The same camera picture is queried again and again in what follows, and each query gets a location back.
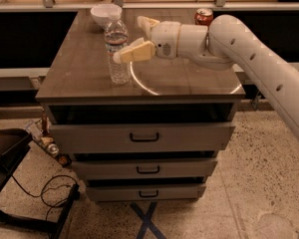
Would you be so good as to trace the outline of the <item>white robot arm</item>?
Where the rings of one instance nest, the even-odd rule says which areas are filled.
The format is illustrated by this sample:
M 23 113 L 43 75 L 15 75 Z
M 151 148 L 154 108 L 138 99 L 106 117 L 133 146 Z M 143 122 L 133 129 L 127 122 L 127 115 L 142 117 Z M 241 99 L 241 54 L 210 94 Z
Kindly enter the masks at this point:
M 230 15 L 209 27 L 160 22 L 138 17 L 147 34 L 114 54 L 117 64 L 187 58 L 212 70 L 239 66 L 299 140 L 299 71 L 264 45 L 248 27 Z

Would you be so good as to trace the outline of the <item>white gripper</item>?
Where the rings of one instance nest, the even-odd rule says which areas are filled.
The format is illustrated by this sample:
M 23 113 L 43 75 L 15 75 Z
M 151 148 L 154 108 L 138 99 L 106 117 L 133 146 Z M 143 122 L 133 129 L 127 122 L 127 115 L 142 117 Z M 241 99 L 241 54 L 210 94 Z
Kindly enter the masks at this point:
M 138 38 L 128 46 L 115 52 L 114 62 L 124 64 L 151 59 L 155 55 L 164 59 L 175 59 L 177 55 L 177 41 L 181 24 L 179 22 L 163 21 L 138 16 L 138 26 L 146 33 L 150 33 L 151 41 Z

